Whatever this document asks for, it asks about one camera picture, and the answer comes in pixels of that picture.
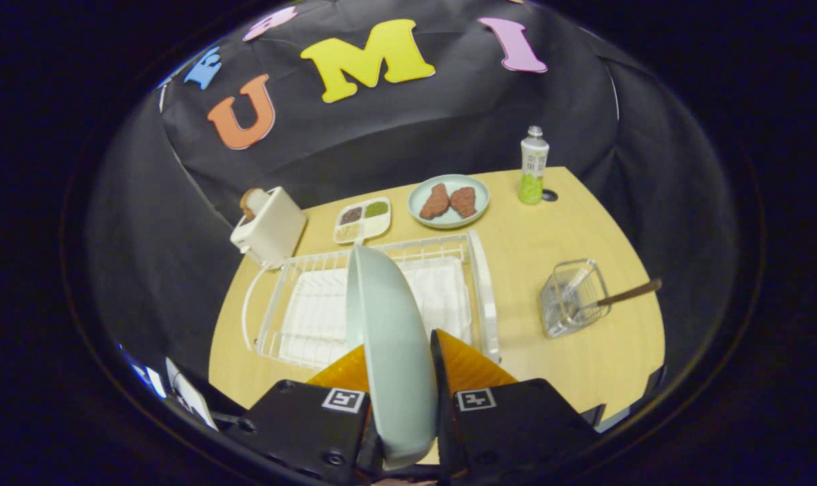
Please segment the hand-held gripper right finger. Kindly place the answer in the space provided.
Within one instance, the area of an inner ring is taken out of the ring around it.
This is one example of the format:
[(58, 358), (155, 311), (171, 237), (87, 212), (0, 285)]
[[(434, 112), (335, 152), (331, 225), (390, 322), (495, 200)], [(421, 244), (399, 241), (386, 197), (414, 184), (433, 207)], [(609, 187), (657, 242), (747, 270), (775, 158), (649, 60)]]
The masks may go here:
[(519, 381), (437, 329), (441, 483), (554, 483), (600, 434), (546, 379)]

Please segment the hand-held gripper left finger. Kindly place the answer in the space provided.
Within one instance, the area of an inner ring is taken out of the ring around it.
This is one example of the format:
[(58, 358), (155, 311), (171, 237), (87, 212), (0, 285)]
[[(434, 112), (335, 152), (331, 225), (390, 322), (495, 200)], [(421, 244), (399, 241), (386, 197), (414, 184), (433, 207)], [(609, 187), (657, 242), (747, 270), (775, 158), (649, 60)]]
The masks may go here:
[(372, 483), (383, 470), (383, 445), (363, 346), (307, 383), (277, 381), (238, 419), (236, 441), (324, 483)]

